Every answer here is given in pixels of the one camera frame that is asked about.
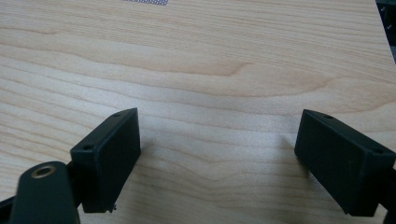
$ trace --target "mounting hole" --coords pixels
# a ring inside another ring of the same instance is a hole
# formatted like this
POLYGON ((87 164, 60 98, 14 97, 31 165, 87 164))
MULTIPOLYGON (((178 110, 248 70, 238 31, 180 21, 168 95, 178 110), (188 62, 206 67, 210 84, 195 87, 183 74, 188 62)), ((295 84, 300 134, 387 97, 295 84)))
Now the mounting hole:
POLYGON ((56 168, 53 165, 41 166, 32 172, 32 178, 38 179, 38 178, 46 177, 47 175, 53 174, 55 170, 56 168))
POLYGON ((372 151, 377 153, 377 154, 383 154, 384 153, 384 150, 382 150, 380 148, 373 148, 372 151))
POLYGON ((93 149, 93 148, 94 148, 94 145, 87 145, 83 149, 84 150, 90 150, 90 149, 93 149))

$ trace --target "black object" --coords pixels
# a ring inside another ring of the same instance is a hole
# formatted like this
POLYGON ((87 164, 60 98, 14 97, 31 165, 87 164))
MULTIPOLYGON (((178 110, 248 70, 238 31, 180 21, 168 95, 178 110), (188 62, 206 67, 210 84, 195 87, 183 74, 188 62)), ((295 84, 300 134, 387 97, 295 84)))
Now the black object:
POLYGON ((0 203, 0 223, 79 223, 81 203, 86 213, 112 212, 140 156, 137 109, 110 116, 70 152, 67 165, 23 173, 16 196, 0 203))
POLYGON ((386 223, 396 223, 396 153, 311 110, 303 112, 294 152, 346 214, 372 217, 382 203, 386 223))
POLYGON ((396 0, 376 0, 376 6, 396 62, 396 0))

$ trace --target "wood grain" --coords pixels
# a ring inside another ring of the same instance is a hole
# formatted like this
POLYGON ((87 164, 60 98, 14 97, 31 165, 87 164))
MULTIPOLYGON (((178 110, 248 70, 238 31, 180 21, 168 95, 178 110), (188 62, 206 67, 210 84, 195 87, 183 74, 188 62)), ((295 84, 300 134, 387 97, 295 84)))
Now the wood grain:
POLYGON ((0 2, 0 196, 108 115, 142 156, 83 223, 381 223, 296 160, 304 108, 396 148, 396 72, 374 0, 0 2))

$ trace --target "wooden table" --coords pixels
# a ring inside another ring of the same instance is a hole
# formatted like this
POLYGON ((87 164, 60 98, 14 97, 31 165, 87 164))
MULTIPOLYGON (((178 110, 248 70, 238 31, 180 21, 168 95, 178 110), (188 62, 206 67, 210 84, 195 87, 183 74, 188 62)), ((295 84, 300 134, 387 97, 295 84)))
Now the wooden table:
POLYGON ((304 108, 396 148, 396 69, 375 0, 0 1, 0 196, 138 107, 142 155, 82 223, 381 223, 297 161, 304 108))

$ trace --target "black plastic bracket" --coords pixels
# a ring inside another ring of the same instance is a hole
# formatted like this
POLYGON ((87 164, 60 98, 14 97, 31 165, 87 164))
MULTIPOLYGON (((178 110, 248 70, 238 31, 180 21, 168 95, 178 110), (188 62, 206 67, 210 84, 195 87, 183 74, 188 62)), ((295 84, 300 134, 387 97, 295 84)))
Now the black plastic bracket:
POLYGON ((396 207, 396 153, 340 120, 304 110, 294 151, 346 214, 372 217, 379 203, 396 207))
POLYGON ((376 0, 379 15, 391 46, 396 46, 396 0, 376 0))
POLYGON ((137 109, 116 113, 70 150, 72 161, 39 164, 21 175, 15 197, 0 202, 0 223, 79 223, 113 211, 140 156, 137 109))

